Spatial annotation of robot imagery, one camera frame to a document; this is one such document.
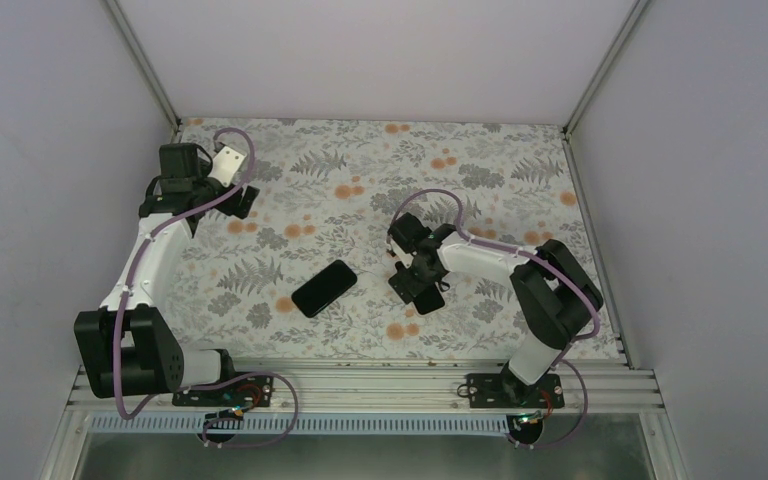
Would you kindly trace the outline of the beige phone case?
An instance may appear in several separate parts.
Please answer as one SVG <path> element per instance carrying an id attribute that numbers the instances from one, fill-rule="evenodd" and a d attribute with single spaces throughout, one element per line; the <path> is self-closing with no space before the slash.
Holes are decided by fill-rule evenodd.
<path id="1" fill-rule="evenodd" d="M 413 299 L 416 313 L 420 316 L 431 314 L 445 306 L 445 300 L 436 284 L 428 285 Z"/>

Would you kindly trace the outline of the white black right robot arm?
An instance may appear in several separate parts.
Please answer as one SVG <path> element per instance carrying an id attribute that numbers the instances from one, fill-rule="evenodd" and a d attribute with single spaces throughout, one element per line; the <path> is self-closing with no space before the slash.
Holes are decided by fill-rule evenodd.
<path id="1" fill-rule="evenodd" d="M 444 307 L 450 273 L 477 276 L 509 288 L 516 296 L 529 334 L 500 372 L 504 399 L 525 407 L 540 393 L 549 369 L 596 325 L 602 293 L 569 249 L 548 240 L 533 251 L 466 239 L 452 224 L 435 230 L 410 213 L 389 227 L 388 252 L 396 272 L 388 283 L 420 314 Z"/>

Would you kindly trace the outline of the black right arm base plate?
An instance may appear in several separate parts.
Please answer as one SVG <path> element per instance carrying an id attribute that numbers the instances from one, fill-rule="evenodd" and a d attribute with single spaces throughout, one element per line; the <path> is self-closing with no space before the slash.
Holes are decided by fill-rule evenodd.
<path id="1" fill-rule="evenodd" d="M 472 373 L 456 388 L 456 394 L 473 409 L 563 408 L 565 399 L 560 377 L 543 375 L 526 385 L 512 375 Z"/>

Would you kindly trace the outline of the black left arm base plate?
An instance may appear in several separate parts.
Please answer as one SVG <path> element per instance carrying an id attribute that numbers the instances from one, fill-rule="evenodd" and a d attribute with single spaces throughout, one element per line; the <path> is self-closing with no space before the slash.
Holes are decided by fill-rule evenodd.
<path id="1" fill-rule="evenodd" d="M 273 387 L 273 376 L 255 376 L 220 389 L 175 393 L 172 404 L 218 409 L 269 407 Z"/>

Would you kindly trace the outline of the black smartphone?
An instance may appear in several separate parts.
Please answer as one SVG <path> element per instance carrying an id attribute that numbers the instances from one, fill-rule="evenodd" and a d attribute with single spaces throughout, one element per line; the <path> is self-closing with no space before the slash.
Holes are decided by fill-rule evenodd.
<path id="1" fill-rule="evenodd" d="M 306 318 L 314 318 L 357 283 L 357 274 L 335 260 L 297 288 L 291 300 Z"/>

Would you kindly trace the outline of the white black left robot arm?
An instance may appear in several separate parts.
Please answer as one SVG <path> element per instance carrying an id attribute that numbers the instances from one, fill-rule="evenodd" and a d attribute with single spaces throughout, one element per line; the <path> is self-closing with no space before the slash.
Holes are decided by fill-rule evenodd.
<path id="1" fill-rule="evenodd" d="M 174 393 L 198 385 L 215 405 L 230 402 L 238 377 L 221 350 L 185 350 L 166 321 L 173 276 L 200 220 L 217 211 L 245 218 L 259 191 L 248 186 L 249 153 L 195 143 L 159 149 L 160 172 L 138 209 L 135 245 L 101 305 L 78 314 L 74 333 L 90 388 L 98 398 Z"/>

